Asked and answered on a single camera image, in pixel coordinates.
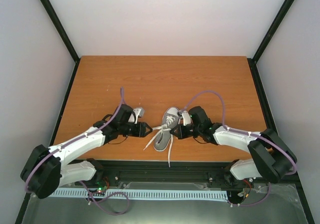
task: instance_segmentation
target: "black corner post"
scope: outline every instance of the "black corner post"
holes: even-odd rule
[[[261,79],[260,79],[258,68],[251,58],[248,58],[248,63],[249,63],[249,68],[251,71],[252,79],[254,82],[255,90],[256,90],[256,93],[258,95],[258,99],[260,102],[265,125],[267,128],[271,128],[275,132],[277,132],[276,124],[275,124],[274,118],[272,116],[270,107],[269,107],[269,103],[268,103],[267,96],[265,94],[265,90],[264,90],[264,87],[263,87]]]
[[[54,8],[52,7],[50,0],[40,0],[43,4],[44,8],[46,9],[46,12],[48,13],[52,23],[54,24],[56,30],[58,31],[60,37],[62,38],[65,46],[67,47],[72,59],[75,63],[79,62],[79,57],[77,55],[76,50],[74,49],[64,27],[62,26]]]
[[[269,30],[265,34],[265,36],[264,36],[259,48],[257,49],[257,51],[255,52],[255,54],[254,54],[254,56],[252,58],[252,61],[253,61],[254,64],[256,64],[258,62],[258,60],[260,59],[262,53],[264,52],[265,48],[267,47],[267,45],[269,44],[269,42],[272,39],[273,35],[275,34],[276,30],[278,29],[280,23],[282,22],[283,18],[286,15],[286,13],[290,9],[293,1],[294,0],[284,0],[284,3],[282,4],[279,12],[275,16],[275,18],[274,18]]]
[[[74,65],[74,68],[73,68],[73,71],[72,71],[72,74],[71,74],[70,82],[69,82],[68,87],[67,87],[66,92],[65,92],[66,94],[65,94],[63,102],[62,102],[62,106],[61,106],[61,109],[60,109],[60,112],[59,112],[59,116],[58,116],[58,119],[56,121],[54,130],[53,130],[53,134],[51,136],[51,140],[50,140],[49,146],[52,146],[54,144],[54,142],[55,142],[55,139],[56,139],[56,136],[57,136],[57,133],[58,133],[58,129],[59,129],[59,125],[60,125],[60,122],[61,122],[61,119],[62,119],[62,115],[64,114],[64,111],[65,111],[65,108],[66,108],[66,105],[67,105],[67,100],[69,98],[69,94],[71,92],[71,88],[72,88],[72,85],[73,85],[74,80],[75,80],[74,78],[76,77],[76,73],[77,73],[77,70],[78,70],[78,67],[79,67],[80,60],[81,59],[79,59],[77,62],[75,62],[75,65]]]

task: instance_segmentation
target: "white wall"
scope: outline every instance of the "white wall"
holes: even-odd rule
[[[315,223],[320,223],[319,0],[295,0],[258,62],[279,134],[298,159]]]
[[[252,57],[284,0],[51,0],[80,55]]]
[[[20,172],[49,144],[73,61],[39,0],[0,0],[0,217],[17,218]]]

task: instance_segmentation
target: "black metal frame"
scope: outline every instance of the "black metal frame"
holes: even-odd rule
[[[54,8],[52,7],[51,3],[49,0],[40,0],[46,9],[49,17],[51,18],[54,26],[56,27],[59,35],[61,36],[65,46],[67,47],[70,55],[72,56],[75,65],[74,65],[74,70],[70,79],[70,83],[68,85],[64,101],[62,103],[62,107],[56,122],[56,126],[54,128],[54,132],[50,141],[50,145],[54,143],[54,140],[56,138],[56,134],[59,128],[59,124],[64,112],[64,108],[67,104],[67,100],[69,97],[69,93],[80,63],[80,58],[77,55],[77,52],[75,51],[71,41],[68,38],[68,35],[63,28]],[[270,40],[272,39],[274,33],[276,32],[277,28],[279,27],[280,23],[282,22],[283,18],[285,17],[286,13],[288,12],[289,8],[291,7],[292,3],[294,0],[285,0],[284,3],[282,4],[279,12],[277,13],[276,17],[274,18],[269,30],[265,34],[260,46],[258,47],[255,55],[253,58],[248,58],[248,65],[252,74],[253,82],[256,88],[256,92],[260,101],[260,105],[262,108],[264,120],[266,123],[266,126],[268,128],[271,128],[275,131],[276,125],[274,122],[274,119],[272,117],[272,113],[268,104],[268,100],[264,91],[264,87],[262,85],[260,75],[257,69],[257,62],[262,56],[265,48],[269,44]],[[156,173],[157,175],[161,175],[161,180],[162,181],[173,181],[173,182],[181,182],[183,180],[188,180],[188,181],[199,181],[199,182],[207,182],[208,177],[211,172],[214,172],[214,170],[221,169],[226,167],[228,163],[197,163],[197,162],[191,162],[191,163],[181,163],[181,162],[171,162],[172,168],[169,169],[167,168],[166,163],[162,162],[144,162],[144,161],[134,161],[134,166],[132,161],[102,161],[102,165],[105,165],[107,167],[112,167],[112,172],[114,172],[114,175],[118,174],[120,175],[120,170],[126,170],[126,172],[122,172],[120,179],[121,181],[126,181],[126,180],[136,180],[136,181],[160,181],[157,179],[154,175]],[[178,176],[174,176],[173,178],[173,173],[176,174],[177,171],[182,172],[183,174]],[[303,191],[300,179],[298,174],[292,175],[292,176],[286,176],[285,178],[282,179],[282,183],[288,183],[288,184],[295,184],[300,201],[302,203],[304,213],[306,215],[307,221],[309,224],[314,224],[314,220],[311,214],[311,211],[309,209],[308,202],[306,200],[305,193]],[[21,224],[23,221],[24,214],[26,212],[28,202],[30,199],[30,194],[26,194],[24,201],[22,203],[19,215],[16,220],[16,224]]]

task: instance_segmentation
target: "white shoelace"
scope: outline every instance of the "white shoelace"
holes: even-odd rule
[[[156,137],[158,135],[162,134],[163,131],[170,131],[171,128],[168,128],[168,126],[170,126],[175,120],[176,120],[176,118],[174,116],[167,116],[165,124],[162,124],[161,126],[152,128],[152,130],[159,130],[159,131],[154,135],[153,138],[151,138],[151,140],[148,142],[148,144],[145,146],[145,148],[143,150],[145,150],[154,141],[154,139],[156,139]],[[171,154],[171,148],[172,148],[173,143],[174,143],[174,136],[172,134],[170,134],[170,146],[169,146],[169,152],[168,152],[169,167],[170,167],[170,154]]]

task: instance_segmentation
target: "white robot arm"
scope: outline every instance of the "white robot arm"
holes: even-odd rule
[[[207,143],[227,145],[251,154],[251,159],[235,160],[229,167],[228,172],[237,180],[263,177],[271,183],[278,183],[293,167],[287,157],[278,149],[272,149],[272,146],[263,139],[274,143],[295,163],[297,162],[293,152],[271,129],[263,132],[246,132],[231,129],[221,123],[212,123],[200,106],[190,109],[189,112],[182,112],[181,117],[183,124],[178,124],[170,131],[178,139],[200,136]]]
[[[94,159],[76,164],[70,164],[70,162],[91,149],[101,147],[116,139],[118,135],[145,137],[151,133],[152,128],[147,123],[138,122],[138,118],[142,117],[144,112],[141,107],[132,109],[123,104],[115,118],[103,128],[101,127],[106,123],[104,119],[66,142],[49,148],[43,145],[35,147],[20,177],[26,181],[35,166],[47,155],[53,153],[35,172],[28,184],[29,190],[40,199],[48,197],[58,187],[68,183],[100,180],[103,170],[100,170],[99,163]]]

